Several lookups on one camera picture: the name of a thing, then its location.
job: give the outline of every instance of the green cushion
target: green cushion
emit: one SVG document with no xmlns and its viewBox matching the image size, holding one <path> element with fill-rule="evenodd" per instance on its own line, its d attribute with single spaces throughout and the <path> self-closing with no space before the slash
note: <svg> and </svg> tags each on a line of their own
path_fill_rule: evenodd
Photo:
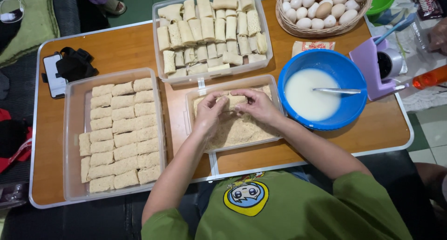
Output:
<svg viewBox="0 0 447 240">
<path fill-rule="evenodd" d="M 0 68 L 13 64 L 21 56 L 35 51 L 48 39 L 60 36 L 53 11 L 53 0 L 22 0 L 25 14 L 20 30 L 0 54 Z M 17 0 L 3 2 L 2 12 L 20 8 Z"/>
</svg>

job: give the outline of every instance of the green t-shirt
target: green t-shirt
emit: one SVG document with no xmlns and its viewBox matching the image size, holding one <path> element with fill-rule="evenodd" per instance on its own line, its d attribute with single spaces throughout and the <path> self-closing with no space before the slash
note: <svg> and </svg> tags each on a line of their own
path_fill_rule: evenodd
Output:
<svg viewBox="0 0 447 240">
<path fill-rule="evenodd" d="M 155 213 L 143 239 L 192 239 L 177 209 Z M 221 181 L 196 239 L 411 239 L 387 191 L 353 172 L 333 183 L 333 196 L 284 171 Z"/>
</svg>

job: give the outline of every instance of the green bowl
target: green bowl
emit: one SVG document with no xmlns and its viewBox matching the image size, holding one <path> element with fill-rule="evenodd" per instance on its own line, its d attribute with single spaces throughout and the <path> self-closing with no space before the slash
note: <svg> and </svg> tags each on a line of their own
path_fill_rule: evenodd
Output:
<svg viewBox="0 0 447 240">
<path fill-rule="evenodd" d="M 372 0 L 371 9 L 366 12 L 366 15 L 375 15 L 387 10 L 394 0 Z"/>
</svg>

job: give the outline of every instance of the phone screen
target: phone screen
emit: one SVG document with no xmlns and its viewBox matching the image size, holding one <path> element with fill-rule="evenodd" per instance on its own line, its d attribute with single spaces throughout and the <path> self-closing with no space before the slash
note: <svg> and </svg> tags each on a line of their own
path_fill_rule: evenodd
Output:
<svg viewBox="0 0 447 240">
<path fill-rule="evenodd" d="M 65 86 L 67 81 L 59 75 L 56 68 L 56 62 L 61 59 L 62 56 L 60 54 L 43 58 L 43 65 L 45 66 L 48 85 L 50 86 L 50 94 L 53 98 L 57 97 L 58 95 L 65 94 Z"/>
</svg>

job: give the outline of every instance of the wicker basket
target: wicker basket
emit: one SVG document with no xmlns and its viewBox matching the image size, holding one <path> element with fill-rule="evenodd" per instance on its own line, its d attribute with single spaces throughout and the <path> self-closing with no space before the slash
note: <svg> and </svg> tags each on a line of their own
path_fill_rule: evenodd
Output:
<svg viewBox="0 0 447 240">
<path fill-rule="evenodd" d="M 315 30 L 301 28 L 293 24 L 287 17 L 286 13 L 282 10 L 282 0 L 276 1 L 276 18 L 279 25 L 289 34 L 296 37 L 331 37 L 343 34 L 350 31 L 359 20 L 365 15 L 368 9 L 371 7 L 372 0 L 365 0 L 360 4 L 361 10 L 359 14 L 349 23 L 335 26 L 329 29 Z"/>
</svg>

